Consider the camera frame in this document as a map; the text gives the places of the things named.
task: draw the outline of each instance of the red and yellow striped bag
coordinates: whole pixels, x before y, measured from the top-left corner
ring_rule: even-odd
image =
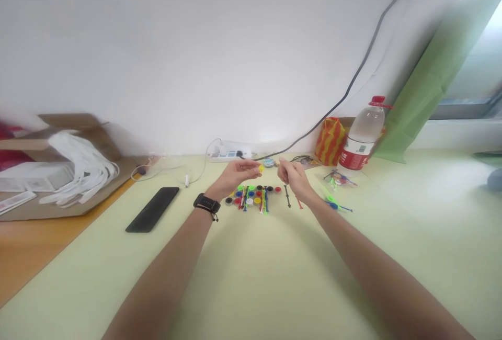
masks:
[[[336,166],[348,132],[338,118],[326,118],[317,138],[315,156],[325,166]]]

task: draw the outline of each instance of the red bottle cap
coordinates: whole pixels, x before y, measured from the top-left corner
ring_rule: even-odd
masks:
[[[378,107],[385,107],[385,108],[394,108],[392,106],[389,106],[389,105],[384,105],[385,101],[385,96],[374,96],[372,99],[371,99],[371,102],[368,103],[368,105],[370,106],[378,106]]]

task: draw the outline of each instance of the black smartwatch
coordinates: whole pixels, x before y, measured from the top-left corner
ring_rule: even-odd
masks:
[[[218,216],[216,214],[220,210],[221,204],[216,200],[207,198],[206,196],[204,196],[204,194],[199,194],[199,196],[197,196],[197,199],[195,199],[195,201],[193,202],[193,207],[206,210],[207,212],[211,213],[213,221],[218,222]]]

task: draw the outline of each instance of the light green desk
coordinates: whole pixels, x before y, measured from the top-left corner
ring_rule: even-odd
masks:
[[[337,198],[354,226],[425,285],[478,339],[502,338],[502,196],[493,168],[461,152],[410,151],[408,165],[372,159]],[[201,157],[185,160],[198,173]],[[99,339],[152,259],[224,164],[181,189],[150,234],[126,226],[160,187],[137,183],[0,310],[0,338]],[[316,175],[308,171],[321,193]],[[258,183],[279,185],[275,169]],[[222,206],[172,328],[172,339],[390,337],[309,209],[284,195],[271,215]]]

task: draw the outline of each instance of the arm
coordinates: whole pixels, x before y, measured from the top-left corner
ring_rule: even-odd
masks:
[[[345,264],[397,338],[473,339],[412,275],[315,193],[300,163],[281,159],[278,175],[312,210]]]
[[[259,164],[250,160],[230,162],[204,195],[221,201],[244,180],[261,176]],[[207,211],[192,211],[131,290],[104,340],[157,339],[168,331],[212,223]]]

